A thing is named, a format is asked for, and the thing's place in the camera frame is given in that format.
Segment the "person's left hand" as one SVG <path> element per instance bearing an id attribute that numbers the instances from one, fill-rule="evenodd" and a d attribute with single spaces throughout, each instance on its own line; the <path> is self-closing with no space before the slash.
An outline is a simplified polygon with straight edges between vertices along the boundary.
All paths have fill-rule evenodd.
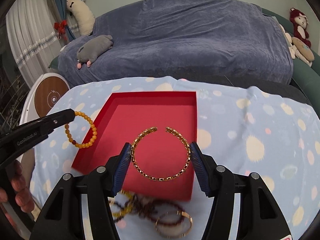
<path id="1" fill-rule="evenodd" d="M 22 174 L 21 163 L 17 160 L 14 161 L 14 169 L 15 173 L 11 180 L 11 185 L 16 192 L 15 201 L 23 212 L 30 213 L 34 210 L 35 203 Z"/>

